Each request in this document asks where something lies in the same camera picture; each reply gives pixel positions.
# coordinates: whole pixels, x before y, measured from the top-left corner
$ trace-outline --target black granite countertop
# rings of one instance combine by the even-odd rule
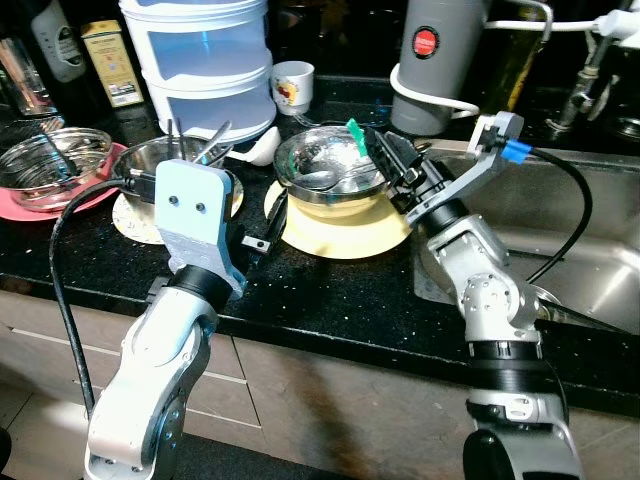
[[[356,92],[350,106],[336,102],[329,108],[330,94],[311,113],[373,111],[370,103],[358,102]],[[278,118],[277,125],[283,138],[302,129],[290,118]],[[118,111],[96,126],[126,145],[158,133],[148,106]],[[245,188],[237,220],[260,236],[273,172],[233,160],[226,167]],[[73,304],[138,315],[154,278],[170,274],[169,254],[118,233],[111,221],[114,200],[75,214],[69,223],[61,242],[64,283]],[[0,288],[53,298],[47,260],[52,227],[0,220]],[[414,295],[410,243],[375,257],[336,261],[280,242],[249,273],[243,298],[227,306],[219,332],[469,384],[464,321],[453,306]],[[640,416],[640,337],[550,322],[539,328],[571,405]]]

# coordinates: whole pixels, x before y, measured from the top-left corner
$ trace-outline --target metal bowl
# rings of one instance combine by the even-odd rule
[[[141,143],[135,147],[128,148],[122,152],[111,167],[113,177],[124,177],[133,168],[151,175],[155,175],[156,167],[164,160],[170,158],[182,158],[180,153],[180,142],[173,137],[171,141],[171,152],[169,152],[169,137],[158,137],[148,142]],[[206,141],[195,137],[184,137],[184,154],[187,161],[193,161],[198,153],[206,145]],[[214,147],[204,157],[206,164],[215,162],[224,157],[229,147]]]
[[[324,191],[296,185],[295,178],[306,173],[329,170],[340,179],[356,167],[373,167],[369,157],[360,157],[347,127],[313,128],[291,137],[278,147],[273,165],[280,184],[293,197],[309,204],[332,207],[342,203],[353,204],[356,200],[372,197],[384,188],[384,177],[377,170],[345,178]]]
[[[111,137],[91,128],[63,128],[36,135],[0,157],[0,187],[22,207],[38,212],[60,210],[82,190],[102,180],[99,171],[111,154]],[[69,177],[62,153],[78,167]]]

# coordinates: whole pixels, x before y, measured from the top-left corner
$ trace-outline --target pink plate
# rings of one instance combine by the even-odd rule
[[[115,162],[118,158],[118,155],[120,155],[126,149],[127,147],[125,147],[124,145],[120,145],[119,143],[113,144],[111,155],[109,155],[107,162],[100,170],[99,176],[102,180],[106,180],[107,178],[109,178],[109,176],[111,175],[111,166],[113,165],[113,162]],[[95,207],[102,200],[113,195],[117,191],[117,188],[107,190],[102,195],[98,195],[93,200],[79,207],[76,212]],[[27,210],[26,208],[21,207],[13,201],[13,199],[11,198],[11,192],[9,190],[7,190],[6,188],[0,188],[0,218],[15,220],[17,222],[39,222],[41,220],[54,220],[58,218],[61,213],[62,210],[57,212],[32,212],[31,210]]]

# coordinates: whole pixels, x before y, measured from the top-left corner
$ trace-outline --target floor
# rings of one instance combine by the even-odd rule
[[[15,480],[82,477],[87,427],[83,406],[0,384],[0,427],[13,441],[2,474]],[[180,448],[174,480],[348,480],[192,435],[185,435]]]

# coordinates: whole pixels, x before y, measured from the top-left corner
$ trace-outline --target red label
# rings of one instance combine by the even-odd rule
[[[429,58],[435,54],[440,39],[431,27],[420,27],[413,36],[413,52],[418,58]]]

